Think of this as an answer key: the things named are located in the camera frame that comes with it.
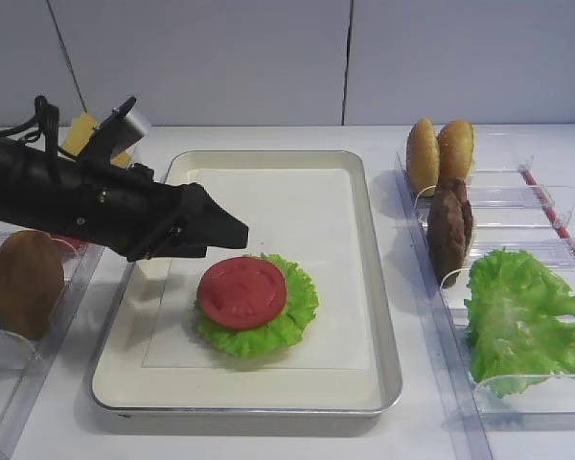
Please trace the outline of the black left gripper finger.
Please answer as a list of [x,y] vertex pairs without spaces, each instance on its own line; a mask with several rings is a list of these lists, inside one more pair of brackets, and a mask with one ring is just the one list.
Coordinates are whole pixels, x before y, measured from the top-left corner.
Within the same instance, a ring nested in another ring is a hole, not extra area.
[[203,258],[207,254],[205,245],[190,244],[186,241],[184,230],[173,226],[150,244],[144,253],[144,259],[153,258]]
[[183,243],[245,249],[249,227],[221,208],[199,184],[182,187]]

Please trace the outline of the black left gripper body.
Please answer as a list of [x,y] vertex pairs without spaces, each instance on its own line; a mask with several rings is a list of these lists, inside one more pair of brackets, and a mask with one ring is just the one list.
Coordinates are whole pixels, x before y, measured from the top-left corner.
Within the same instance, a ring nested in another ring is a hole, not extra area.
[[106,246],[130,262],[183,224],[182,187],[141,164],[78,164],[0,137],[0,221]]

